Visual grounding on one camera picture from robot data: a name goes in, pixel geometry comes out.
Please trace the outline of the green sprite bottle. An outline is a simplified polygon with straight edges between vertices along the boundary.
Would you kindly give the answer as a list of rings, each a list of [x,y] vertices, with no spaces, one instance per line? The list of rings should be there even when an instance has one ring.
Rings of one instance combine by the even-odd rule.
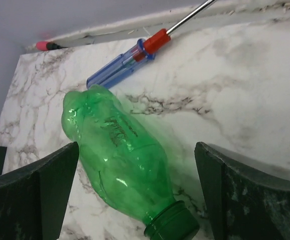
[[[61,123],[106,204],[141,221],[151,240],[194,238],[199,224],[173,195],[163,146],[108,89],[93,85],[66,93]]]

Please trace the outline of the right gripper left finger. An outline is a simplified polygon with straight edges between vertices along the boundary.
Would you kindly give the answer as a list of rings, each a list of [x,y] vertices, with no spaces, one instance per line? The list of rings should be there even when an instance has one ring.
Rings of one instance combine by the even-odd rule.
[[[56,240],[79,158],[76,142],[0,176],[0,240]]]

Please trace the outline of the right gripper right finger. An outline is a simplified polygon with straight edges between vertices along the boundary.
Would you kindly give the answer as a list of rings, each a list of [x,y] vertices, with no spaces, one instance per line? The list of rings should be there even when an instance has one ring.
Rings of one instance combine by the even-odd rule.
[[[216,240],[290,240],[290,180],[204,142],[194,155]]]

